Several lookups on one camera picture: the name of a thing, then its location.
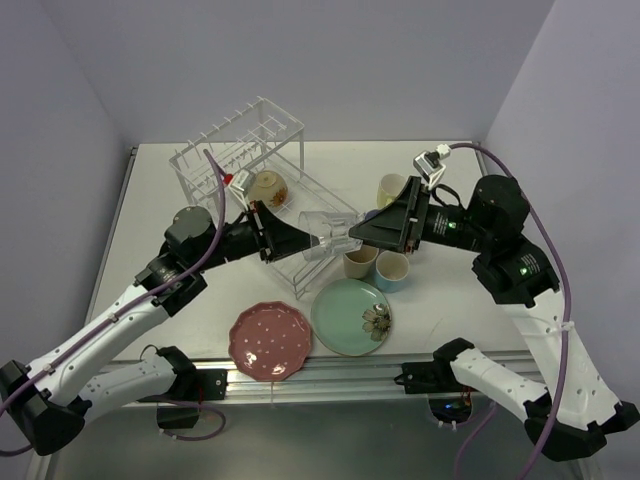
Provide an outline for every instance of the white backdrop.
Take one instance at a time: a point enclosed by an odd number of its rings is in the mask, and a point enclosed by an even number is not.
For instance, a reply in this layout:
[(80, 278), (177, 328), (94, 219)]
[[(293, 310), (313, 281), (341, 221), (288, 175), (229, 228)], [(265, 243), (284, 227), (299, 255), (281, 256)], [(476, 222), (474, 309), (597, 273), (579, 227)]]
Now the white backdrop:
[[(637, 405), (639, 22), (637, 0), (558, 0), (487, 139), (549, 227), (603, 378)], [(640, 426), (608, 440), (606, 477), (638, 478)]]
[[(40, 4), (0, 13), (0, 366), (83, 325), (125, 169), (125, 148)], [(0, 449), (25, 439), (8, 415)], [(23, 477), (29, 455), (0, 459)]]
[(41, 0), (135, 142), (267, 97), (308, 139), (484, 138), (553, 0)]

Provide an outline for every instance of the blue cup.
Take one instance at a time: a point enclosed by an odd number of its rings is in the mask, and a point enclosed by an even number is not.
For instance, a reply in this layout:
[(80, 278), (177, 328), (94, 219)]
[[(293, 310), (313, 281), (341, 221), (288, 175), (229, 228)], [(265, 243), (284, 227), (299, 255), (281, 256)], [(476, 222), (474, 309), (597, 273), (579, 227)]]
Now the blue cup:
[(373, 281), (382, 292), (397, 292), (407, 284), (409, 259), (402, 253), (382, 252), (376, 260)]

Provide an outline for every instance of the pink plate with white dots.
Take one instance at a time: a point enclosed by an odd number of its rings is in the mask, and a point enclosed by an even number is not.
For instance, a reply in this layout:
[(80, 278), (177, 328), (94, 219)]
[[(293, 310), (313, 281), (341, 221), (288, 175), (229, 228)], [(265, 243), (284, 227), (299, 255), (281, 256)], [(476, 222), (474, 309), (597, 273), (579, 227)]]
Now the pink plate with white dots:
[(229, 356), (245, 375), (279, 382), (302, 368), (311, 351), (311, 327), (283, 302), (257, 303), (229, 331)]

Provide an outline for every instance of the light green plate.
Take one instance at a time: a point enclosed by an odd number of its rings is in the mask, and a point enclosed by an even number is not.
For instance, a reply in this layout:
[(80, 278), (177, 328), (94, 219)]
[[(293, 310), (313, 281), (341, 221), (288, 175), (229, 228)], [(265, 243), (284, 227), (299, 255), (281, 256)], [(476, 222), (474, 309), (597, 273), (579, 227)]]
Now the light green plate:
[(328, 349), (341, 355), (364, 355), (386, 339), (391, 311), (379, 290), (345, 278), (318, 294), (311, 307), (311, 326)]

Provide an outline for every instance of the cable tie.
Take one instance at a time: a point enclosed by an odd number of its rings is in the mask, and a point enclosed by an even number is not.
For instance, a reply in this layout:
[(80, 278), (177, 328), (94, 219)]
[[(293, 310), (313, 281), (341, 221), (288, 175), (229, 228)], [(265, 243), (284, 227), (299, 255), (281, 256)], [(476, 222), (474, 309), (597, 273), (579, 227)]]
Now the cable tie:
[(574, 328), (576, 328), (575, 322), (573, 320), (569, 320), (568, 322), (561, 323), (559, 330), (563, 332), (570, 332)]

